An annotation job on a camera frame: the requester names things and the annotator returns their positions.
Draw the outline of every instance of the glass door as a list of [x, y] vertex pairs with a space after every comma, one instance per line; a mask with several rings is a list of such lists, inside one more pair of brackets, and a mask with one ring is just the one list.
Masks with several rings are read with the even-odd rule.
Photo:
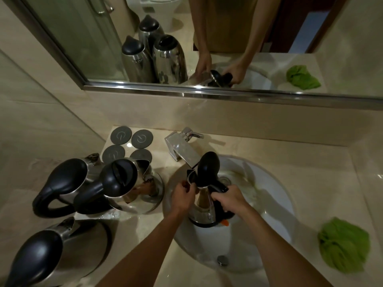
[[23, 1], [86, 80], [128, 80], [105, 0]]

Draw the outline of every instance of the crumpled green cloth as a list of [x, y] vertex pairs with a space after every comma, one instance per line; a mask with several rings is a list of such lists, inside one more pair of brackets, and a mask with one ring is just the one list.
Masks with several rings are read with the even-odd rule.
[[313, 89], [321, 86], [321, 83], [313, 77], [305, 65], [294, 65], [286, 72], [287, 81], [300, 89]]
[[370, 252], [368, 232], [334, 217], [318, 234], [319, 250], [326, 264], [342, 273], [364, 270]]

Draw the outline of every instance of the chrome faucet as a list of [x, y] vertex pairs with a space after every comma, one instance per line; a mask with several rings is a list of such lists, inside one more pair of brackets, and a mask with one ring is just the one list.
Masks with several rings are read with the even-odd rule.
[[171, 133], [165, 138], [165, 141], [169, 153], [175, 161], [182, 158], [191, 168], [194, 168], [201, 160], [201, 156], [188, 144], [192, 137], [203, 139], [203, 134], [193, 132], [189, 127], [186, 127], [180, 133]]

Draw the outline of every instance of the person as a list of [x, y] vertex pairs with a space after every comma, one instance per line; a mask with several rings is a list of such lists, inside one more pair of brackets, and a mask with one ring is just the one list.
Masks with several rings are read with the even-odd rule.
[[[196, 191], [194, 183], [191, 186], [186, 181], [178, 183], [172, 193], [170, 213], [96, 287], [153, 286], [175, 232], [194, 204]], [[234, 212], [247, 223], [270, 286], [332, 286], [263, 220], [237, 186], [231, 185], [226, 193], [212, 193], [211, 196], [225, 211]]]
[[210, 52], [242, 53], [223, 74], [241, 83], [281, 0], [189, 0], [194, 25], [194, 44], [199, 50], [195, 73], [211, 70]]

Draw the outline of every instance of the white toilet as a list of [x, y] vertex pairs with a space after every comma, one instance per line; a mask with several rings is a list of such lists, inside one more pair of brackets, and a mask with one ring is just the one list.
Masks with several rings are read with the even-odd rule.
[[126, 0], [128, 7], [138, 15], [140, 21], [147, 14], [158, 22], [165, 32], [172, 29], [172, 19], [175, 9], [182, 0]]

